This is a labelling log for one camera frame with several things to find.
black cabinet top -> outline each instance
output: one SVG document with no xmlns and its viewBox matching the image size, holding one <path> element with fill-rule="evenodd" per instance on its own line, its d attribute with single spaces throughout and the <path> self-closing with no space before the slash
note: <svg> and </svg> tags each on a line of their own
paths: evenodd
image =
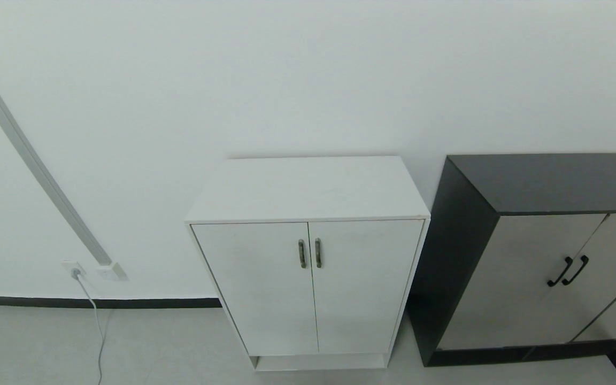
<svg viewBox="0 0 616 385">
<path fill-rule="evenodd" d="M 448 159 L 499 214 L 616 212 L 616 153 Z"/>
</svg>

gray cable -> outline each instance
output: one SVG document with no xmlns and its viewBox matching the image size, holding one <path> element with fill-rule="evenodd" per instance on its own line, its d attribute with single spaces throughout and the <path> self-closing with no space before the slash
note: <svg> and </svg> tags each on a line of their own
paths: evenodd
<svg viewBox="0 0 616 385">
<path fill-rule="evenodd" d="M 96 312 L 96 304 L 92 300 L 92 297 L 90 297 L 89 293 L 87 293 L 85 286 L 80 281 L 80 278 L 79 278 L 80 270 L 74 268 L 71 274 L 72 274 L 73 279 L 78 281 L 78 283 L 80 283 L 80 287 L 82 288 L 82 291 L 85 292 L 87 299 L 90 300 L 90 302 L 92 303 L 92 306 L 95 309 L 96 329 L 98 329 L 98 336 L 101 339 L 101 347 L 98 349 L 98 360 L 96 361 L 98 365 L 98 382 L 96 383 L 96 385 L 101 385 L 101 378 L 103 376 L 101 373 L 101 352 L 103 351 L 103 343 L 105 341 L 105 338 L 104 338 L 103 333 L 101 332 L 101 324 L 98 322 L 98 312 Z"/>
</svg>

white wall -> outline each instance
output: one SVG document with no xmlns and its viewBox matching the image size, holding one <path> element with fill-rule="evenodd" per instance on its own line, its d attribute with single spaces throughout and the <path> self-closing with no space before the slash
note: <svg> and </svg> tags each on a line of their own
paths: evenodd
<svg viewBox="0 0 616 385">
<path fill-rule="evenodd" d="M 181 219 L 229 156 L 616 151 L 616 2 L 0 2 L 0 93 L 129 282 L 213 297 Z M 0 134 L 0 295 L 96 263 Z"/>
</svg>

black handle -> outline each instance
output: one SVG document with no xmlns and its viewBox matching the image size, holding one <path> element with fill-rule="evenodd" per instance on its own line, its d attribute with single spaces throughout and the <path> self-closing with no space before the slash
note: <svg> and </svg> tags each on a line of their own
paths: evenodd
<svg viewBox="0 0 616 385">
<path fill-rule="evenodd" d="M 581 261 L 583 262 L 581 267 L 579 268 L 579 270 L 576 271 L 576 273 L 574 274 L 574 277 L 572 277 L 571 280 L 568 280 L 567 278 L 564 278 L 563 280 L 563 285 L 567 286 L 570 283 L 574 282 L 575 278 L 577 275 L 579 275 L 579 273 L 581 273 L 581 271 L 586 267 L 586 265 L 588 265 L 589 263 L 589 257 L 587 256 L 581 256 Z"/>
<path fill-rule="evenodd" d="M 570 257 L 565 257 L 565 261 L 567 262 L 567 267 L 565 267 L 565 270 L 563 270 L 562 273 L 560 273 L 560 276 L 557 278 L 557 280 L 555 280 L 555 282 L 552 282 L 552 280 L 548 281 L 548 285 L 549 287 L 554 287 L 555 285 L 558 284 L 558 282 L 560 282 L 560 280 L 562 280 L 563 275 L 565 275 L 565 273 L 567 273 L 567 270 L 569 270 L 570 267 L 572 267 L 572 263 L 574 263 L 574 260 Z"/>
<path fill-rule="evenodd" d="M 315 261 L 318 268 L 322 268 L 322 251 L 320 250 L 321 245 L 322 243 L 320 242 L 320 239 L 315 239 Z"/>
</svg>

cabinet top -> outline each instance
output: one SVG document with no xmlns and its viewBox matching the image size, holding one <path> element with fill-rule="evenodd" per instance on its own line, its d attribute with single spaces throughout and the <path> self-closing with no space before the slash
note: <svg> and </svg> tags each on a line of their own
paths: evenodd
<svg viewBox="0 0 616 385">
<path fill-rule="evenodd" d="M 188 224 L 425 219 L 399 156 L 226 160 L 187 214 Z"/>
<path fill-rule="evenodd" d="M 448 156 L 499 214 L 616 212 L 616 153 Z"/>
</svg>

